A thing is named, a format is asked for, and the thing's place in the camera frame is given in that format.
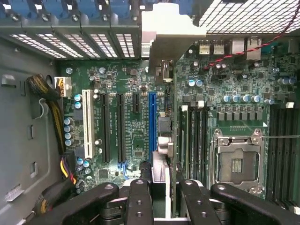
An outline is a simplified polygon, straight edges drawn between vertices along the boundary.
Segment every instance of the blue capacitor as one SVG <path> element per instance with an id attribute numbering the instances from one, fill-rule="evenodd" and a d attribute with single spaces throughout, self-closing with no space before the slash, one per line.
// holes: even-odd
<path id="1" fill-rule="evenodd" d="M 82 158 L 78 158 L 77 159 L 77 164 L 78 165 L 82 165 L 83 164 L 83 159 Z"/>
<path id="2" fill-rule="evenodd" d="M 230 101 L 230 97 L 228 95 L 224 95 L 222 98 L 221 98 L 221 101 L 222 102 L 229 102 Z"/>
<path id="3" fill-rule="evenodd" d="M 237 103 L 237 102 L 239 101 L 239 96 L 233 95 L 233 96 L 231 96 L 230 100 L 231 100 L 231 102 L 233 102 L 233 103 Z"/>
<path id="4" fill-rule="evenodd" d="M 261 100 L 261 98 L 258 95 L 253 95 L 251 97 L 251 102 L 253 102 L 253 103 L 259 103 L 260 100 Z"/>

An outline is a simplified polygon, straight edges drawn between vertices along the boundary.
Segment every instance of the black ram slot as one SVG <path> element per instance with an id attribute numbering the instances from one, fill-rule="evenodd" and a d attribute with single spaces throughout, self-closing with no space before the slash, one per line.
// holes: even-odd
<path id="1" fill-rule="evenodd" d="M 126 161 L 125 146 L 125 100 L 124 95 L 117 93 L 117 129 L 118 129 L 118 161 Z"/>
<path id="2" fill-rule="evenodd" d="M 137 92 L 134 92 L 132 94 L 132 108 L 133 108 L 133 113 L 140 113 L 141 112 L 141 107 L 140 107 L 140 94 Z"/>
<path id="3" fill-rule="evenodd" d="M 104 149 L 102 151 L 102 159 L 104 163 L 109 163 L 111 158 L 110 143 L 110 122 L 109 122 L 109 98 L 107 94 L 100 94 L 102 126 L 103 126 L 103 142 Z"/>
<path id="4" fill-rule="evenodd" d="M 195 111 L 195 122 L 194 122 L 194 173 L 193 173 L 193 179 L 198 180 L 199 178 L 199 157 L 200 157 L 200 138 L 201 138 L 201 112 Z"/>

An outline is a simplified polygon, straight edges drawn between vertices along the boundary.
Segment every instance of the electrolytic capacitor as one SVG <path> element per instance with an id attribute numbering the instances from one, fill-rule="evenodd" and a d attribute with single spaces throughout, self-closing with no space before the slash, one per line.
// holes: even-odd
<path id="1" fill-rule="evenodd" d="M 275 102 L 274 102 L 273 99 L 266 99 L 266 100 L 264 101 L 264 103 L 267 104 L 267 105 L 273 105 Z"/>
<path id="2" fill-rule="evenodd" d="M 82 105 L 81 105 L 80 102 L 75 102 L 75 103 L 74 103 L 74 108 L 75 108 L 75 109 L 81 109 L 81 106 L 82 106 Z"/>
<path id="3" fill-rule="evenodd" d="M 73 139 L 65 140 L 65 145 L 68 146 L 68 147 L 71 146 L 73 143 L 74 143 Z"/>
<path id="4" fill-rule="evenodd" d="M 221 102 L 224 102 L 224 103 L 227 103 L 230 101 L 230 97 L 228 95 L 224 95 L 222 98 L 221 98 Z"/>
<path id="5" fill-rule="evenodd" d="M 73 119 L 71 117 L 65 118 L 64 119 L 64 124 L 65 125 L 73 124 Z"/>
<path id="6" fill-rule="evenodd" d="M 77 94 L 74 96 L 74 101 L 76 101 L 76 102 L 80 102 L 82 99 L 83 99 L 83 96 L 80 94 Z"/>
<path id="7" fill-rule="evenodd" d="M 231 96 L 230 100 L 233 103 L 237 103 L 239 101 L 239 97 L 237 95 L 233 95 L 233 96 Z"/>
<path id="8" fill-rule="evenodd" d="M 250 96 L 249 95 L 243 95 L 240 97 L 241 102 L 249 102 L 250 101 Z"/>
<path id="9" fill-rule="evenodd" d="M 73 131 L 74 130 L 74 127 L 72 126 L 72 125 L 68 125 L 68 126 L 65 126 L 64 127 L 64 131 L 65 132 L 71 132 L 71 131 Z"/>
<path id="10" fill-rule="evenodd" d="M 253 103 L 259 103 L 261 98 L 258 95 L 254 95 L 251 97 L 251 102 Z"/>

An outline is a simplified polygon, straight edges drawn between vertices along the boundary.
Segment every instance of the screw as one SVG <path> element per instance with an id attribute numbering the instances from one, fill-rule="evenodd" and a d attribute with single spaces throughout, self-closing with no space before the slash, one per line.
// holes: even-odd
<path id="1" fill-rule="evenodd" d="M 221 184 L 219 184 L 217 187 L 218 187 L 220 190 L 225 190 L 225 189 L 226 189 L 225 186 L 224 186 L 224 185 L 221 185 Z"/>
<path id="2" fill-rule="evenodd" d="M 111 184 L 108 184 L 108 185 L 106 185 L 105 186 L 105 188 L 104 189 L 106 189 L 106 190 L 110 190 L 110 189 L 113 189 L 113 186 L 111 185 Z"/>
<path id="3" fill-rule="evenodd" d="M 73 73 L 73 69 L 70 67 L 66 68 L 66 73 L 71 75 Z"/>

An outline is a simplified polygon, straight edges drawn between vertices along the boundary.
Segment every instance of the pcie slot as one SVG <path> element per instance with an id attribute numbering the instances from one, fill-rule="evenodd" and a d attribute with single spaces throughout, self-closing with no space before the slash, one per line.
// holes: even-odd
<path id="1" fill-rule="evenodd" d="M 123 94 L 117 93 L 117 135 L 118 135 L 118 162 L 126 161 L 125 146 L 125 98 Z"/>
<path id="2" fill-rule="evenodd" d="M 103 144 L 102 160 L 104 163 L 110 162 L 110 122 L 109 122 L 109 97 L 105 93 L 100 94 Z"/>
<path id="3" fill-rule="evenodd" d="M 156 93 L 150 91 L 148 93 L 149 102 L 149 161 L 151 159 L 152 152 L 157 148 L 157 130 L 156 130 Z"/>
<path id="4" fill-rule="evenodd" d="M 95 155 L 93 90 L 82 90 L 84 157 Z"/>

